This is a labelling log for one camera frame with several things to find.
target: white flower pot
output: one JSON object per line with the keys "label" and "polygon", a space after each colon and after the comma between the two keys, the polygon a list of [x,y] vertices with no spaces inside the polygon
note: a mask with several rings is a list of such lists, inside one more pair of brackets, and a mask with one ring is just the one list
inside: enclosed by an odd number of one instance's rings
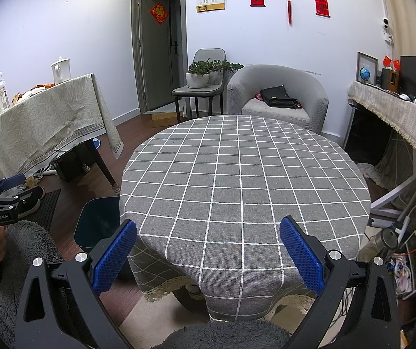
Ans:
{"label": "white flower pot", "polygon": [[209,83],[212,85],[218,85],[223,80],[223,72],[214,71],[209,74]]}
{"label": "white flower pot", "polygon": [[209,75],[196,75],[193,73],[186,73],[187,85],[189,88],[201,89],[208,85]]}

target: blue gripper pad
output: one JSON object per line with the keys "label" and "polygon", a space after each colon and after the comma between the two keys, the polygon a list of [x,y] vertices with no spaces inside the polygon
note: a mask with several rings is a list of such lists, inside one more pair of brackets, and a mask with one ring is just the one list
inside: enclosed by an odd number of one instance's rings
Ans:
{"label": "blue gripper pad", "polygon": [[137,226],[130,221],[111,243],[93,270],[92,289],[96,295],[109,291],[137,240]]}
{"label": "blue gripper pad", "polygon": [[281,221],[280,234],[287,252],[305,282],[305,286],[319,296],[325,286],[323,265],[305,241],[303,232],[300,233],[286,217]]}
{"label": "blue gripper pad", "polygon": [[5,191],[12,189],[13,187],[25,184],[26,177],[25,175],[16,175],[13,177],[10,177],[8,179],[2,179],[0,182],[0,190]]}

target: gray checkered tablecloth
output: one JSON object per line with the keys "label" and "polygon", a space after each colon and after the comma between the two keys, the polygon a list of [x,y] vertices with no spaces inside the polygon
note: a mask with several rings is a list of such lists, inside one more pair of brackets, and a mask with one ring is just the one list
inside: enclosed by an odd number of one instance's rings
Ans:
{"label": "gray checkered tablecloth", "polygon": [[279,238],[284,216],[352,259],[369,210],[365,180],[336,143],[249,116],[155,135],[130,158],[120,198],[121,218],[139,229],[130,264],[144,295],[193,283],[219,320],[258,319],[285,295],[313,296]]}

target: trash bin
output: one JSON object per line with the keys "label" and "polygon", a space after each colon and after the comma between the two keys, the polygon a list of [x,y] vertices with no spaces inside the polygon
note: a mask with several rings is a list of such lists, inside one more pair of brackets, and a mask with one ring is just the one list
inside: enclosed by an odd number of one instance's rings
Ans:
{"label": "trash bin", "polygon": [[[119,196],[91,200],[82,209],[74,241],[84,252],[90,253],[100,240],[113,236],[120,225]],[[134,279],[128,261],[118,278]]]}

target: plastic bottle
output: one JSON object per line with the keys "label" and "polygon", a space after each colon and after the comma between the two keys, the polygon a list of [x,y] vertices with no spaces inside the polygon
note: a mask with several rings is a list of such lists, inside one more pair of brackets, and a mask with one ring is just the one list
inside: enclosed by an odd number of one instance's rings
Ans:
{"label": "plastic bottle", "polygon": [[3,73],[0,72],[0,113],[11,107],[7,96],[6,83],[3,79]]}

